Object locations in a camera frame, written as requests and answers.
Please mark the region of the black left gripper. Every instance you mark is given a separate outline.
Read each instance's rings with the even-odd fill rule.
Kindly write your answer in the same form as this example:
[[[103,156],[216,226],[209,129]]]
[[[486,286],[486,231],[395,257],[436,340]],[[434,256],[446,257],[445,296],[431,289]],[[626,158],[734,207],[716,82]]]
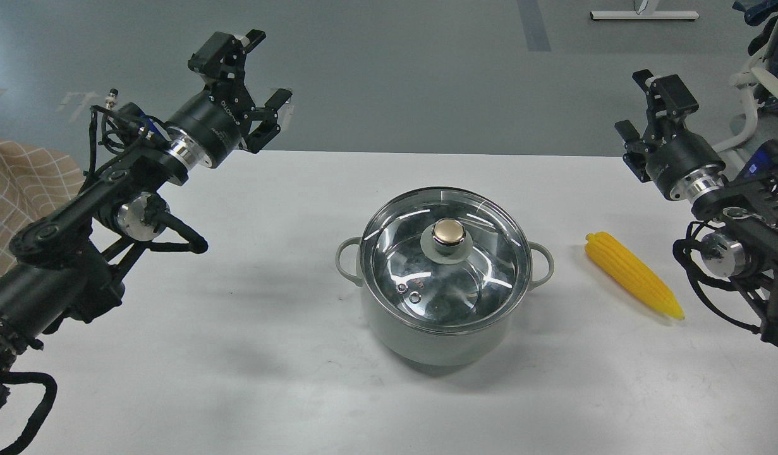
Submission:
[[[293,97],[284,87],[256,106],[245,86],[245,61],[267,35],[215,32],[188,60],[205,83],[166,121],[172,137],[189,138],[203,152],[199,163],[216,168],[233,150],[261,152],[280,133],[279,110]]]

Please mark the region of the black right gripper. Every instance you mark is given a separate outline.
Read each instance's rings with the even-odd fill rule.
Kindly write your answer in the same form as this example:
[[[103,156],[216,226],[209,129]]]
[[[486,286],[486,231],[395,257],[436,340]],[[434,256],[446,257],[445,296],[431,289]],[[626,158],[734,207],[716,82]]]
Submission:
[[[721,187],[725,163],[709,142],[687,129],[700,104],[678,75],[637,70],[633,81],[645,95],[648,126],[643,138],[629,120],[614,129],[623,139],[623,161],[641,183],[652,182],[669,201],[694,202]]]

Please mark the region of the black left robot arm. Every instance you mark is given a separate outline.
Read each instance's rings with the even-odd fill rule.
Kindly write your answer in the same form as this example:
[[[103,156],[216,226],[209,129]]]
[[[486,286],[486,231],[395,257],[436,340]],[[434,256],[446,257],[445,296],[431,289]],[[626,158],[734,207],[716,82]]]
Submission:
[[[22,453],[56,400],[58,386],[42,372],[14,372],[27,349],[42,349],[42,334],[71,318],[89,323],[120,306],[123,279],[146,251],[202,254],[209,244],[169,212],[158,193],[183,185],[197,165],[216,168],[233,150],[256,154],[280,132],[278,112],[291,91],[276,90],[257,106],[245,86],[245,60],[265,39],[216,32],[188,61],[204,88],[169,121],[136,104],[92,106],[90,164],[71,199],[31,222],[8,244],[16,265],[0,277],[0,410],[12,385],[44,392],[21,434],[1,454]]]

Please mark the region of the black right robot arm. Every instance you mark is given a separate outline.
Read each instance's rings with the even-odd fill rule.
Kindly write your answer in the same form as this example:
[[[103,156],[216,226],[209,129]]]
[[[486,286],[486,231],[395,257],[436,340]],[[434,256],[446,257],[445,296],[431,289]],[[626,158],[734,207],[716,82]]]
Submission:
[[[639,70],[647,127],[615,124],[623,161],[669,201],[689,201],[695,221],[674,243],[701,302],[720,318],[778,348],[778,140],[758,147],[734,178],[703,137],[687,129],[698,102],[677,75]]]

